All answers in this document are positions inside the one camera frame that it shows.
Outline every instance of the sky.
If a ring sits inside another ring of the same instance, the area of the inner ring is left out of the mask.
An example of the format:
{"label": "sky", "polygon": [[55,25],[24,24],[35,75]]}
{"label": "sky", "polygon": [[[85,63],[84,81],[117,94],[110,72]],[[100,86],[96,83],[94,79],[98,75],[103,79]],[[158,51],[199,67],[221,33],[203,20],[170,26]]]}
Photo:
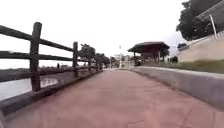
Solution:
{"label": "sky", "polygon": [[[172,49],[184,41],[175,31],[183,1],[1,0],[0,25],[31,34],[38,21],[43,25],[41,38],[69,47],[74,41],[86,43],[106,56],[130,54],[127,49],[145,41],[164,41],[174,54]],[[0,35],[1,51],[28,53],[29,46],[28,41]],[[72,53],[47,46],[40,46],[40,53],[72,57]],[[40,61],[40,66],[56,63]],[[0,68],[28,65],[23,60],[0,60]]]}

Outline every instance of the walkway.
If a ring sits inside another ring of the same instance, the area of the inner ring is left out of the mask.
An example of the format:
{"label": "walkway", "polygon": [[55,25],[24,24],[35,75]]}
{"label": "walkway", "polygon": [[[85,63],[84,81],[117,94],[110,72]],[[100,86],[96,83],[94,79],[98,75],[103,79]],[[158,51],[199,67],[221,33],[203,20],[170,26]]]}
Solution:
{"label": "walkway", "polygon": [[9,128],[223,128],[224,113],[128,71],[110,70],[28,107]]}

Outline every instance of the grass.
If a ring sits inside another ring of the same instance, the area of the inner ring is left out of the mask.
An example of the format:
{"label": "grass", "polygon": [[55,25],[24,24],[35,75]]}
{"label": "grass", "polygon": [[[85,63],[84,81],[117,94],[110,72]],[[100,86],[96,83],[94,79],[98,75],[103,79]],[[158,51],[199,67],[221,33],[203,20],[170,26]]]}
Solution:
{"label": "grass", "polygon": [[224,74],[224,60],[218,60],[218,61],[202,60],[202,61],[185,62],[177,64],[160,63],[150,66]]}

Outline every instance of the pavilion roof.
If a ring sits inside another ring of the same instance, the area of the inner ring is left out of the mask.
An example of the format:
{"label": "pavilion roof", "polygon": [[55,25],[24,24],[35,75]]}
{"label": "pavilion roof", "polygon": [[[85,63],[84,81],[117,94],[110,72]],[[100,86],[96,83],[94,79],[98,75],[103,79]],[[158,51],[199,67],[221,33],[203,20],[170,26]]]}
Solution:
{"label": "pavilion roof", "polygon": [[136,44],[134,47],[130,48],[129,52],[136,53],[152,53],[158,52],[164,49],[169,49],[170,47],[162,41],[157,42],[143,42]]}

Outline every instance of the water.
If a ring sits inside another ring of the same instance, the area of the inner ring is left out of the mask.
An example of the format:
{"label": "water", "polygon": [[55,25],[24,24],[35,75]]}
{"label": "water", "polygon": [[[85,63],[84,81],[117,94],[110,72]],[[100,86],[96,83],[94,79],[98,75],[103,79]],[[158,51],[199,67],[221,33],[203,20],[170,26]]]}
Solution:
{"label": "water", "polygon": [[[55,78],[41,78],[41,87],[58,83]],[[0,83],[0,101],[32,90],[31,80],[22,79]]]}

